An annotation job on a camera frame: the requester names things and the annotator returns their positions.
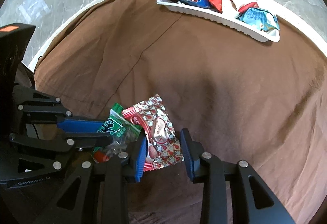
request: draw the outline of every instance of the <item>light blue snack bag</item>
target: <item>light blue snack bag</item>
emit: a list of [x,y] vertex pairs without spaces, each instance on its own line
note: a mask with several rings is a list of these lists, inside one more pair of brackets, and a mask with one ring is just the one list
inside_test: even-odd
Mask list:
[[279,30],[277,17],[265,9],[249,8],[238,19],[244,23],[249,24],[250,26],[256,27],[259,30]]

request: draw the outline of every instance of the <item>blue gripper pad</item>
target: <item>blue gripper pad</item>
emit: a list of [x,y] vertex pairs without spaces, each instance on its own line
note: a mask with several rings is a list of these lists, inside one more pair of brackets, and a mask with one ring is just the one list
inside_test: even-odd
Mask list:
[[180,131],[180,147],[183,152],[184,160],[185,160],[185,166],[186,166],[186,172],[188,177],[191,181],[194,180],[194,161],[191,156],[191,152],[189,149],[189,146],[187,145],[186,138],[188,135],[184,135],[183,129]]
[[57,127],[66,133],[96,133],[103,121],[66,119]]
[[137,183],[141,180],[143,176],[143,167],[146,157],[147,157],[147,139],[146,137],[144,137],[140,147],[139,155],[136,160],[135,180]]

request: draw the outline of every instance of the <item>brown cloth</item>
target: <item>brown cloth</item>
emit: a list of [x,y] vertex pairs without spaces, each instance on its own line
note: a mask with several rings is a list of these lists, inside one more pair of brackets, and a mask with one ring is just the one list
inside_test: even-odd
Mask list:
[[[327,68],[320,50],[280,19],[279,42],[174,13],[156,0],[106,0],[52,42],[37,90],[75,115],[107,118],[159,94],[175,130],[221,160],[251,163],[296,223],[327,194]],[[202,186],[184,163],[129,186],[132,223],[199,223]]]

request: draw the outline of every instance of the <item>white plastic tray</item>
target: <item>white plastic tray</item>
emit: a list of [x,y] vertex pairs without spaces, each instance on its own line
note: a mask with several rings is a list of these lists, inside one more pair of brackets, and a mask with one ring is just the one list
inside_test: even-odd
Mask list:
[[168,0],[157,0],[157,4],[164,5],[170,11],[173,11],[173,12],[186,13],[189,15],[202,17],[205,19],[210,19],[211,21],[215,21],[217,23],[221,23],[225,26],[229,26],[230,28],[234,28],[237,31],[243,32],[245,35],[249,35],[250,37],[252,37],[258,41],[261,41],[261,42],[265,42],[268,40],[271,40],[273,42],[279,42],[279,31],[277,29],[270,30],[269,32],[264,32],[255,27],[252,27],[240,20],[231,18],[224,14],[220,14],[220,13],[212,11],[210,9],[203,9],[200,7],[187,6],[185,4],[169,2]]

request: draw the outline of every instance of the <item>green candy wrapper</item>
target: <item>green candy wrapper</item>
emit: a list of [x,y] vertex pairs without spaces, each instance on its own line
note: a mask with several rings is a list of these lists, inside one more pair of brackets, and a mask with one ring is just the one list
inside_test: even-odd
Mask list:
[[93,158],[97,162],[108,161],[112,156],[125,151],[130,142],[136,141],[142,127],[132,124],[121,115],[123,107],[115,103],[110,109],[110,115],[98,129],[98,133],[109,133],[113,142],[106,147],[96,147]]

